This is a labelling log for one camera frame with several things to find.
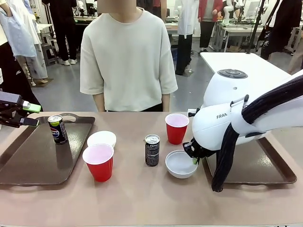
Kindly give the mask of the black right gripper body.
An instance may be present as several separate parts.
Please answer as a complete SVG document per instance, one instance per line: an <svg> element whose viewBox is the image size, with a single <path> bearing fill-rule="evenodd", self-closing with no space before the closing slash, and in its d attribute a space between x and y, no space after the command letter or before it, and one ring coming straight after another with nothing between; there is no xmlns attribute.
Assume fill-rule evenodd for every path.
<svg viewBox="0 0 303 227"><path fill-rule="evenodd" d="M201 147L195 138L193 138L190 142L184 142L183 144L184 151L191 158L205 158L210 157L214 154L213 150L208 150L206 148Z"/></svg>

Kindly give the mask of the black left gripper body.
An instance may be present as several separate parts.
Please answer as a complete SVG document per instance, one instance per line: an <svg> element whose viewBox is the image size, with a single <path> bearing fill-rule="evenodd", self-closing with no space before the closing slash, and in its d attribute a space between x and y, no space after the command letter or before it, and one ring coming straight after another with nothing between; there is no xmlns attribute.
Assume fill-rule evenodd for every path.
<svg viewBox="0 0 303 227"><path fill-rule="evenodd" d="M23 110L24 100L20 95L0 92L0 124L19 128L22 123L19 114L16 114L16 111Z"/></svg>

